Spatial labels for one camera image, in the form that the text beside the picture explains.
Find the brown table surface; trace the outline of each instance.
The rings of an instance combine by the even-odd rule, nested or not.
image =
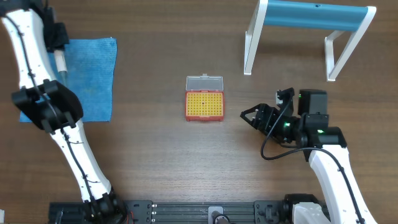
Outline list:
[[[285,194],[323,198],[302,154],[265,161],[264,135],[239,114],[275,105],[277,89],[328,92],[330,124],[348,142],[351,165],[379,223],[398,221],[398,1],[322,0],[375,5],[374,21],[334,83],[325,80],[330,31],[264,27],[251,76],[243,75],[244,32],[257,0],[51,1],[71,39],[114,37],[110,123],[86,123],[105,176],[126,200],[253,202]],[[348,36],[336,41],[340,54]],[[1,28],[0,208],[12,223],[45,223],[49,202],[79,202],[61,150],[33,124],[18,122],[11,42]],[[225,120],[186,122],[187,75],[224,77]],[[297,108],[298,96],[295,96]],[[284,152],[274,143],[268,155]]]

